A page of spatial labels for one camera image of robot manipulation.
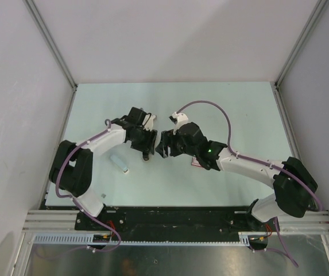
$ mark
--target blue eraser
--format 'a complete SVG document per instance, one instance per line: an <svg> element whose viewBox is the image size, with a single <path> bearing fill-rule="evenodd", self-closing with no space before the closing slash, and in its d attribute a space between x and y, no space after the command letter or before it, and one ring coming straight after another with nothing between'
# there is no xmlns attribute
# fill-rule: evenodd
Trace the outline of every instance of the blue eraser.
<svg viewBox="0 0 329 276"><path fill-rule="evenodd" d="M125 164L124 161L122 161L118 156L116 156L116 154L112 154L110 156L110 159L113 163L115 163L124 174L128 174L129 173L129 168L127 167L127 165Z"/></svg>

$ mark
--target wall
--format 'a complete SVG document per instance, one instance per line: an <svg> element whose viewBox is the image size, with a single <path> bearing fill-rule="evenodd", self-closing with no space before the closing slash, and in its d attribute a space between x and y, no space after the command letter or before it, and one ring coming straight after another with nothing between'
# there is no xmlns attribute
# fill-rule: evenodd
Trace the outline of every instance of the wall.
<svg viewBox="0 0 329 276"><path fill-rule="evenodd" d="M20 0L0 0L0 275L41 195L71 88Z"/></svg>
<svg viewBox="0 0 329 276"><path fill-rule="evenodd" d="M77 83L273 81L317 0L36 0Z"/></svg>
<svg viewBox="0 0 329 276"><path fill-rule="evenodd" d="M329 209L329 6L281 92L303 159Z"/></svg>

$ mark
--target light blue object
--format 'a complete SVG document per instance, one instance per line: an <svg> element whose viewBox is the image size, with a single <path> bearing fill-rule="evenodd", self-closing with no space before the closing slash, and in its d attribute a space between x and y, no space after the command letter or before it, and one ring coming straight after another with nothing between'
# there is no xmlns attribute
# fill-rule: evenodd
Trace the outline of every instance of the light blue object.
<svg viewBox="0 0 329 276"><path fill-rule="evenodd" d="M124 174L129 173L129 168L127 167L125 162L122 161L118 156L116 156L116 154L112 154L109 158L123 171Z"/></svg>
<svg viewBox="0 0 329 276"><path fill-rule="evenodd" d="M157 116L154 129L172 129L168 118L185 104L204 99L220 105L232 123L232 147L261 159L287 160L291 150L269 82L176 82L79 84L63 140L84 141L105 129L106 118L127 115L135 106ZM211 105L198 104L184 113L213 141L226 143L227 122ZM117 174L110 156L124 156L130 177ZM231 172L194 168L192 157L163 159L155 153L149 162L130 142L95 156L91 185L111 206L235 206L250 205L273 190L254 179ZM72 206L58 198L51 183L46 206Z"/></svg>

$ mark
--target white table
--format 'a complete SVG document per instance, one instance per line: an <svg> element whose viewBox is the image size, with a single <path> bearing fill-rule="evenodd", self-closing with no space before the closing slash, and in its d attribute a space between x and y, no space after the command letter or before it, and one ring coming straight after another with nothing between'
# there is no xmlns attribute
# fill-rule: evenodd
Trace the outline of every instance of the white table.
<svg viewBox="0 0 329 276"><path fill-rule="evenodd" d="M214 101L232 123L232 146L242 154L285 160L291 156L287 137L268 82L113 83L79 85L64 140L82 141L105 128L106 118L128 114L132 106L156 114L154 128L173 128L168 119L183 105L199 99ZM226 143L226 120L213 106L198 104L185 110L209 140ZM115 153L128 165L125 175L109 159ZM272 190L252 179L230 172L206 171L191 166L191 157L162 159L159 154L144 163L141 153L119 145L96 158L92 185L115 206L231 206L249 205ZM55 195L51 183L46 206L71 206Z"/></svg>

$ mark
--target robotic arm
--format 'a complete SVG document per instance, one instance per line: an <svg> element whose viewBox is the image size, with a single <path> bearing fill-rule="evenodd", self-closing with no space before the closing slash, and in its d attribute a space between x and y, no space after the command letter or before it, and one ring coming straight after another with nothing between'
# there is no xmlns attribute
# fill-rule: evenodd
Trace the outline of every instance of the robotic arm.
<svg viewBox="0 0 329 276"><path fill-rule="evenodd" d="M251 160L241 159L229 151L226 144L210 141L202 134L198 125L189 122L184 113L174 113L170 116L175 123L174 129L163 131L156 151L163 157L191 155L206 170L231 171L255 180L258 180L272 189L274 194L255 200L249 207L246 215L248 224L258 229L260 223L265 223L271 218L281 214L293 217L303 217L308 206L313 202L311 195L294 179L272 165L283 168L301 179L315 192L318 185L303 166L301 161L290 157L286 162L267 160L263 164Z"/></svg>
<svg viewBox="0 0 329 276"><path fill-rule="evenodd" d="M59 188L72 195L90 215L98 216L104 204L90 186L93 155L101 156L116 145L131 141L131 148L142 152L143 160L149 160L149 154L154 154L154 143L157 137L157 131L153 130L155 119L156 116L151 113L132 108L129 115L112 120L106 134L91 141L87 140L86 145L72 155L62 173ZM76 148L76 143L67 140L60 143L49 172L51 182L56 183L63 163L74 148Z"/></svg>

